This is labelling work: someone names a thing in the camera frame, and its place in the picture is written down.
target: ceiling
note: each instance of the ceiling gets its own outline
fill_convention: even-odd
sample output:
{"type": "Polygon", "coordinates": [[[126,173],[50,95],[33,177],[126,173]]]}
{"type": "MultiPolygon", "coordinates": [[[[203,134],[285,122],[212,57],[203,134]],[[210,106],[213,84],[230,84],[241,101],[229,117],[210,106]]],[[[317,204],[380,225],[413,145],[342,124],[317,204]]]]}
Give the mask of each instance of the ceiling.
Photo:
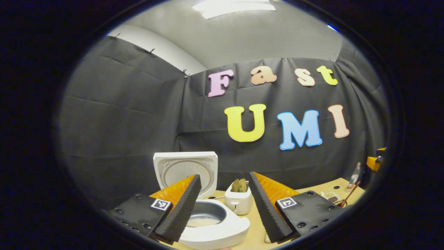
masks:
{"type": "Polygon", "coordinates": [[[245,11],[205,19],[191,6],[202,0],[170,0],[128,20],[165,37],[207,69],[272,57],[335,60],[342,37],[327,24],[283,2],[276,11],[245,11]]]}

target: white wall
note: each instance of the white wall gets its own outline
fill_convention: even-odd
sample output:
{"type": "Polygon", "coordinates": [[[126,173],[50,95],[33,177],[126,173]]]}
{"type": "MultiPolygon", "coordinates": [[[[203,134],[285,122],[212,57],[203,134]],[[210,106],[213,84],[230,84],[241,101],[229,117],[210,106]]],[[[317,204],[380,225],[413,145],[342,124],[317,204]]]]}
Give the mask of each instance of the white wall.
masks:
{"type": "Polygon", "coordinates": [[[179,70],[186,69],[187,74],[196,74],[207,70],[194,57],[185,52],[183,49],[154,32],[145,28],[137,27],[130,24],[122,24],[111,31],[109,36],[120,35],[118,38],[133,43],[141,48],[151,51],[153,54],[169,62],[179,70]]]}

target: wooden table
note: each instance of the wooden table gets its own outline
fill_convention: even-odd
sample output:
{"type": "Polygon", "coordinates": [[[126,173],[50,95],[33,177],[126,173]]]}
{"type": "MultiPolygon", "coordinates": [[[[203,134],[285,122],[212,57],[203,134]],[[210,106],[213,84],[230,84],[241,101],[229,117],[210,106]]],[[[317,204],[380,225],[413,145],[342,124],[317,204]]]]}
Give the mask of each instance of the wooden table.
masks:
{"type": "MultiPolygon", "coordinates": [[[[334,181],[330,181],[324,184],[320,184],[313,187],[303,188],[303,189],[297,189],[296,191],[299,193],[306,192],[308,190],[312,190],[318,194],[321,194],[321,192],[328,193],[328,192],[334,192],[339,196],[339,199],[345,199],[350,193],[347,193],[345,191],[346,186],[348,185],[348,181],[339,178],[334,181]]],[[[357,187],[356,190],[353,192],[353,194],[348,198],[347,203],[348,205],[354,204],[364,193],[364,190],[360,187],[357,187]]],[[[225,194],[224,191],[216,190],[212,195],[210,196],[223,196],[225,194]]],[[[224,198],[218,199],[218,201],[225,203],[224,198]]],[[[259,217],[258,209],[256,207],[256,204],[253,202],[253,206],[251,207],[251,211],[247,215],[239,215],[239,217],[247,217],[250,221],[250,228],[248,229],[247,236],[245,237],[244,241],[231,246],[230,248],[232,250],[267,250],[271,248],[275,248],[279,245],[285,244],[287,242],[283,242],[281,244],[277,243],[265,243],[265,228],[262,225],[261,218],[259,217]]],[[[180,242],[174,242],[173,248],[179,249],[179,250],[192,250],[192,248],[187,247],[186,245],[180,243],[180,242]]]]}

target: plastic bottle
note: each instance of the plastic bottle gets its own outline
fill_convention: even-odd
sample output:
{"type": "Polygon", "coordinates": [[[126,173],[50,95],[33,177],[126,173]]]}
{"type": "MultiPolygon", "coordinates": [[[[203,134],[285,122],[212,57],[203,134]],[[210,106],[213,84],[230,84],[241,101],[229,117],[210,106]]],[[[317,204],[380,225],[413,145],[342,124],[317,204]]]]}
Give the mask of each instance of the plastic bottle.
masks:
{"type": "Polygon", "coordinates": [[[353,171],[352,177],[350,178],[350,182],[347,185],[347,188],[345,189],[346,192],[350,192],[353,189],[353,187],[356,184],[356,181],[358,180],[360,172],[361,172],[361,163],[358,162],[358,164],[356,164],[355,170],[353,171]]]}

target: yellow letter u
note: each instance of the yellow letter u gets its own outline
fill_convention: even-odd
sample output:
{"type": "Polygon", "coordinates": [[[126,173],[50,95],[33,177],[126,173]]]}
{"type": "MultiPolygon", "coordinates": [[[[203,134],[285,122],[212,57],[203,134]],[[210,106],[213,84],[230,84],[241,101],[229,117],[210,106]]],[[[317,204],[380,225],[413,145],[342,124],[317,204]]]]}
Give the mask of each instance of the yellow letter u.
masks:
{"type": "Polygon", "coordinates": [[[267,107],[264,104],[254,104],[250,106],[254,116],[254,129],[245,132],[242,129],[242,113],[243,107],[235,106],[226,108],[224,113],[227,116],[228,134],[235,141],[249,142],[255,141],[262,137],[265,131],[264,110],[267,107]]]}

